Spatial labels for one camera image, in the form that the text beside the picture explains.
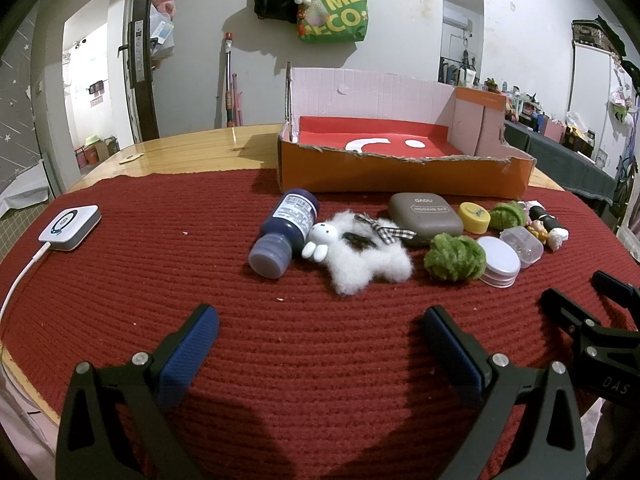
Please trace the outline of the clear plastic small box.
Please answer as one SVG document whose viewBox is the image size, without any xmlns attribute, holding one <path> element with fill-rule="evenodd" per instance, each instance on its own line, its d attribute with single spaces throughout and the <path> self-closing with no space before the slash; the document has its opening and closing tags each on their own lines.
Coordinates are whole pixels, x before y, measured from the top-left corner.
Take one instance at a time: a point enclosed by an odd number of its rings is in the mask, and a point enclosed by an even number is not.
<svg viewBox="0 0 640 480">
<path fill-rule="evenodd" d="M 544 244 L 533 236 L 525 226 L 514 226 L 500 233 L 500 240 L 508 244 L 518 254 L 521 268 L 527 269 L 538 262 L 544 253 Z"/>
</svg>

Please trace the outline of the white round jar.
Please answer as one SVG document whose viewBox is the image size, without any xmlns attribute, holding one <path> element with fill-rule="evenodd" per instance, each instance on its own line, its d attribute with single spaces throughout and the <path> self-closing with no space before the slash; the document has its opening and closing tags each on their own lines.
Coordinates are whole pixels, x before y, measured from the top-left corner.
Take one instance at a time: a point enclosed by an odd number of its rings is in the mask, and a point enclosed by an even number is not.
<svg viewBox="0 0 640 480">
<path fill-rule="evenodd" d="M 497 237 L 481 236 L 476 241 L 486 257 L 485 271 L 480 280 L 495 288 L 512 286 L 521 271 L 521 260 L 516 251 Z"/>
</svg>

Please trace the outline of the small pink doll figurine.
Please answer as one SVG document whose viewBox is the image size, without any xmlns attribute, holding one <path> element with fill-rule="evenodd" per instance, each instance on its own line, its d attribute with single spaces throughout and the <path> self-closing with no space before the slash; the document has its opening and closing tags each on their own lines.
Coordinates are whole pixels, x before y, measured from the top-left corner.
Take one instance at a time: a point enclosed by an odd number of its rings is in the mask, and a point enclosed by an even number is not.
<svg viewBox="0 0 640 480">
<path fill-rule="evenodd" d="M 544 222 L 539 219 L 534 220 L 532 222 L 529 222 L 529 224 L 526 226 L 526 229 L 528 229 L 529 233 L 536 237 L 536 239 L 539 240 L 541 244 L 547 244 L 549 232 L 544 227 Z"/>
</svg>

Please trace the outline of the black white plush roll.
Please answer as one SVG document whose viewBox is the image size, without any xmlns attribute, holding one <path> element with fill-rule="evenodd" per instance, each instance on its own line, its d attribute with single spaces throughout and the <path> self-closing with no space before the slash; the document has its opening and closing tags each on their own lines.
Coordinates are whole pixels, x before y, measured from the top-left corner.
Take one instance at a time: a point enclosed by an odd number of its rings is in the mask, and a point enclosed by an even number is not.
<svg viewBox="0 0 640 480">
<path fill-rule="evenodd" d="M 557 252 L 570 238 L 568 229 L 553 214 L 549 214 L 546 208 L 536 200 L 525 202 L 523 207 L 527 214 L 527 224 L 537 219 L 544 222 L 544 227 L 549 232 L 546 246 L 552 252 Z"/>
</svg>

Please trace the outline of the green fuzzy scrunchie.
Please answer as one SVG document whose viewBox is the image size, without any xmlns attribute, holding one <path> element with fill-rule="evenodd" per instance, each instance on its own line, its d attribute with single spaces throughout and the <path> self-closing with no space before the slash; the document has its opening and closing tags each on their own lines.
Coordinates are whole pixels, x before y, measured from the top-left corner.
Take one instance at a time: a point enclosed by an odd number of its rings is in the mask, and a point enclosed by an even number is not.
<svg viewBox="0 0 640 480">
<path fill-rule="evenodd" d="M 489 227 L 496 231 L 527 224 L 527 214 L 519 202 L 497 204 L 489 211 L 489 217 Z"/>
<path fill-rule="evenodd" d="M 438 234 L 431 240 L 424 268 L 437 281 L 475 281 L 486 270 L 486 252 L 471 237 Z"/>
</svg>

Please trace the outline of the yellow round tin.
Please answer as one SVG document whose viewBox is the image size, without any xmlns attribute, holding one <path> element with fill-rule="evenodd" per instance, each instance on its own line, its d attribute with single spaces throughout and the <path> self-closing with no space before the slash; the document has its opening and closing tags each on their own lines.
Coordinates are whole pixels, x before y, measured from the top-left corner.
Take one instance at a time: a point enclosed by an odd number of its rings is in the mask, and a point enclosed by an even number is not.
<svg viewBox="0 0 640 480">
<path fill-rule="evenodd" d="M 463 229 L 472 234 L 482 235 L 487 232 L 491 220 L 490 213 L 476 203 L 463 202 L 459 205 L 458 216 L 462 220 Z"/>
</svg>

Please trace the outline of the grey eye shadow case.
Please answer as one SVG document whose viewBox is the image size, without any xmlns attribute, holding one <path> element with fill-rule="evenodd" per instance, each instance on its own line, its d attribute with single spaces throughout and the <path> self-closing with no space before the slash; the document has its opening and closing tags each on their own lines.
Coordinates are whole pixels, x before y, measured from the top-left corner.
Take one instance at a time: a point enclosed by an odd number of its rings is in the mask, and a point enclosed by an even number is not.
<svg viewBox="0 0 640 480">
<path fill-rule="evenodd" d="M 433 193 L 397 193 L 387 206 L 390 220 L 398 228 L 415 232 L 409 246 L 427 246 L 433 237 L 446 233 L 461 235 L 463 223 L 451 206 Z"/>
</svg>

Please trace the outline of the dark blue ink bottle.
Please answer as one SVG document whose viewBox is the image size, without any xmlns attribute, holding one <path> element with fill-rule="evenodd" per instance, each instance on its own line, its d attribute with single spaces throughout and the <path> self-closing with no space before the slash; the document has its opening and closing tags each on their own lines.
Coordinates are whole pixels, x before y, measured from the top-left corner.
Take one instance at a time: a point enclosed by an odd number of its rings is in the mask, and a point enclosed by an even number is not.
<svg viewBox="0 0 640 480">
<path fill-rule="evenodd" d="M 302 251 L 316 223 L 318 200 L 302 188 L 286 191 L 262 222 L 258 240 L 248 254 L 248 264 L 263 278 L 277 280 Z"/>
</svg>

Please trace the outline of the white fluffy bunny plush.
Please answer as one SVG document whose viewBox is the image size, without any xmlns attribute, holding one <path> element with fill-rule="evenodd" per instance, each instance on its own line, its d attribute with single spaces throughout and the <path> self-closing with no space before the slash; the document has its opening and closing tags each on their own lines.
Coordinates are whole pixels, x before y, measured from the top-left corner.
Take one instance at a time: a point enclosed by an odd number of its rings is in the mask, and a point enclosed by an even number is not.
<svg viewBox="0 0 640 480">
<path fill-rule="evenodd" d="M 352 296 L 375 280 L 407 281 L 412 263 L 404 241 L 415 237 L 388 219 L 343 210 L 310 229 L 302 257 L 323 264 L 335 291 Z"/>
</svg>

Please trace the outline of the dark green covered table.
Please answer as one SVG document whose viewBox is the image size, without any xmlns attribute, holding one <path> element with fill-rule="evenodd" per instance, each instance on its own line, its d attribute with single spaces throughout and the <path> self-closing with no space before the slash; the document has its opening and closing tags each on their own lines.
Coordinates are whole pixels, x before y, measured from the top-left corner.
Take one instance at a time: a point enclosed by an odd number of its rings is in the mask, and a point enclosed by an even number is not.
<svg viewBox="0 0 640 480">
<path fill-rule="evenodd" d="M 533 156 L 537 168 L 562 188 L 582 198 L 612 205 L 616 182 L 581 154 L 507 120 L 504 136 L 514 148 Z"/>
</svg>

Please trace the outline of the white square charger device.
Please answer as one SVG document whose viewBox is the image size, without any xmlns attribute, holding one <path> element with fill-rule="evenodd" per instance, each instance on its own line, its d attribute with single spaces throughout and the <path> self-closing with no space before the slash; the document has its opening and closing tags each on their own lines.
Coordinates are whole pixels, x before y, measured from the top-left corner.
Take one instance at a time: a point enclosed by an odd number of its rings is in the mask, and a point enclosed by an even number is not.
<svg viewBox="0 0 640 480">
<path fill-rule="evenodd" d="M 38 240 L 52 250 L 71 252 L 77 248 L 102 219 L 96 205 L 62 210 L 41 231 Z"/>
</svg>

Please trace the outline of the white wardrobe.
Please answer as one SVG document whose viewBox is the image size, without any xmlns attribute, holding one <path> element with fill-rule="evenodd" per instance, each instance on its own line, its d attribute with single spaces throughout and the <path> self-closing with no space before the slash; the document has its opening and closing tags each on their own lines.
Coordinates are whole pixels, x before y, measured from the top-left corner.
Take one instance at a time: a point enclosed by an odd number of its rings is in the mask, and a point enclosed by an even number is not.
<svg viewBox="0 0 640 480">
<path fill-rule="evenodd" d="M 627 143 L 627 125 L 620 122 L 610 102 L 620 86 L 612 54 L 595 47 L 574 44 L 572 91 L 568 110 L 579 116 L 594 133 L 590 158 L 615 178 Z"/>
</svg>

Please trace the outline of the small paper tag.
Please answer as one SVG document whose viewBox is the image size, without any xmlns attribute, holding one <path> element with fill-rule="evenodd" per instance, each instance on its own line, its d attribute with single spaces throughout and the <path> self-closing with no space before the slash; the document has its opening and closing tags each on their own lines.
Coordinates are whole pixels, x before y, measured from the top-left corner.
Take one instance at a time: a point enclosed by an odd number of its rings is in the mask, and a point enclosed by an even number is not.
<svg viewBox="0 0 640 480">
<path fill-rule="evenodd" d="M 135 160 L 140 159 L 143 155 L 144 155 L 143 153 L 128 155 L 119 161 L 119 165 L 125 165 L 125 164 L 129 164 L 130 162 L 134 162 Z"/>
</svg>

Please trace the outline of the orange cardboard box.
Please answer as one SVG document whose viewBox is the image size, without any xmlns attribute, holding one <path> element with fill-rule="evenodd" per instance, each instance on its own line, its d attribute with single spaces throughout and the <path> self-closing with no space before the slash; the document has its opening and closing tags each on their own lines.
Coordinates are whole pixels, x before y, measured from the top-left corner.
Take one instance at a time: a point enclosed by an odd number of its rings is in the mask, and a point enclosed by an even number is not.
<svg viewBox="0 0 640 480">
<path fill-rule="evenodd" d="M 504 137 L 506 99 L 372 70 L 289 67 L 281 190 L 520 198 L 536 160 Z"/>
</svg>

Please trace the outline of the mop pole with orange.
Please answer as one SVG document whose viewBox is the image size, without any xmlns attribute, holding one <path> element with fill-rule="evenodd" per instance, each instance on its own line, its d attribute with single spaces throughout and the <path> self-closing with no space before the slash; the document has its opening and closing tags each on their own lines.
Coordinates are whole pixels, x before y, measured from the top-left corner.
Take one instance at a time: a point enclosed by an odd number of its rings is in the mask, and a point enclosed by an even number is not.
<svg viewBox="0 0 640 480">
<path fill-rule="evenodd" d="M 224 84 L 224 102 L 226 102 L 227 127 L 235 126 L 234 114 L 234 91 L 233 91 L 233 74 L 232 74 L 232 44 L 233 36 L 231 32 L 224 34 L 224 76 L 226 83 Z"/>
</svg>

